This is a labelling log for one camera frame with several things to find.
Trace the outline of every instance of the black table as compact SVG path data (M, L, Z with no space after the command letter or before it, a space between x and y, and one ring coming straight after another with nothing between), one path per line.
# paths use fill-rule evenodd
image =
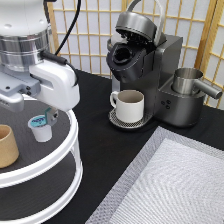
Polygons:
M179 129L151 120L136 132L115 129L108 120L111 80L80 72L79 123L83 179L71 202L46 224L85 223L158 126L224 150L224 111L203 107L201 120Z

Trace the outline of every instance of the white mug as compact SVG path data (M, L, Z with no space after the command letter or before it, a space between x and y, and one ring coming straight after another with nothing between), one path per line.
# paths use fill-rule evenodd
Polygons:
M141 92L136 90L114 91L110 95L110 103L116 109L116 116L120 121L135 123L143 118L144 95Z

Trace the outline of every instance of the metal mesh tray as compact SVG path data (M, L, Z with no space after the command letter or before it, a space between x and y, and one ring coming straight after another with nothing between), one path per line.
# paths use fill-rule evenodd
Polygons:
M151 114L144 113L144 116L140 121L137 121L135 123L125 123L123 121L120 121L117 118L115 109L113 109L109 112L110 122L113 125L115 125L116 127L121 128L123 130L127 130L127 131L132 131L132 130L136 130L136 129L139 129L139 128L143 127L144 125L146 125L148 123L148 121L151 118L152 118Z

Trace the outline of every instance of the paper cup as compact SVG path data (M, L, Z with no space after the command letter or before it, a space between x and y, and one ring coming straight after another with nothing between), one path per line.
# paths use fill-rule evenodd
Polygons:
M51 126L46 123L44 115L33 117L28 122L28 127L38 142L47 142L52 138Z
M14 163L19 156L19 150L11 127L0 125L0 168Z

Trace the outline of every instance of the coffee cup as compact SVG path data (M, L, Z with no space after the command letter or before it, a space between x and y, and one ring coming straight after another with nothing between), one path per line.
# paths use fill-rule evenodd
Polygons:
M19 150L11 127L0 125L0 168L14 163L19 156Z
M116 110L116 116L125 123L140 121L144 115L144 95L136 90L114 91L110 103Z

